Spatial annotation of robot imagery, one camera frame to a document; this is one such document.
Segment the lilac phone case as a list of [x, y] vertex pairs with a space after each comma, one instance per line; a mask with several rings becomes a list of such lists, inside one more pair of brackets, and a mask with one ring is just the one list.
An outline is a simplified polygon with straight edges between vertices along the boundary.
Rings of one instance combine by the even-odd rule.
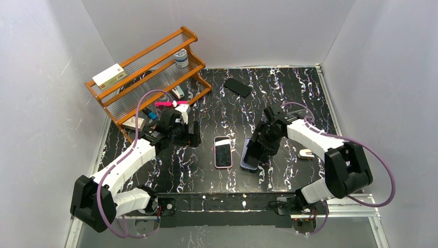
[[240, 167], [243, 169], [247, 169], [249, 171], [255, 172], [258, 169], [258, 162], [255, 159], [247, 156], [247, 150], [248, 150], [247, 145], [248, 145], [250, 140], [251, 140], [250, 137], [245, 138], [242, 156], [241, 156]]

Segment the dark teal phone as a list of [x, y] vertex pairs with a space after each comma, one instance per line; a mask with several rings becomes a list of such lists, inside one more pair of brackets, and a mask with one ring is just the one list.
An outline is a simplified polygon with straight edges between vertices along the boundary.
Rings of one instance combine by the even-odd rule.
[[256, 170], [263, 152], [259, 143], [249, 141], [243, 155], [243, 163], [247, 169]]

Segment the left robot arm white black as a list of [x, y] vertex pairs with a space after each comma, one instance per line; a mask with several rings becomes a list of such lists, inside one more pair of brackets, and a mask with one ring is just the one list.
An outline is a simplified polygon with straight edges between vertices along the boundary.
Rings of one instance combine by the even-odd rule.
[[135, 210], [156, 211], [156, 190], [138, 186], [123, 192], [122, 186], [143, 165], [170, 146], [198, 147], [199, 122], [189, 132], [191, 107], [166, 108], [152, 127], [144, 127], [119, 157], [90, 177], [81, 175], [74, 183], [70, 213], [96, 232], [107, 230], [115, 219]]

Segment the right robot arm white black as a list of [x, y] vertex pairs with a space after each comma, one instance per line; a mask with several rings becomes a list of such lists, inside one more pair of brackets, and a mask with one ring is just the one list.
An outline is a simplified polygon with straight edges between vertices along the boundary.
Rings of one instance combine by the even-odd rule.
[[255, 127], [242, 155], [244, 163], [257, 166], [263, 157], [276, 155], [281, 140], [302, 144], [324, 163], [325, 176], [295, 191], [296, 209], [331, 198], [342, 199], [373, 182], [363, 147], [355, 142], [325, 136], [307, 124], [299, 113], [287, 113], [279, 105], [264, 109], [265, 120]]

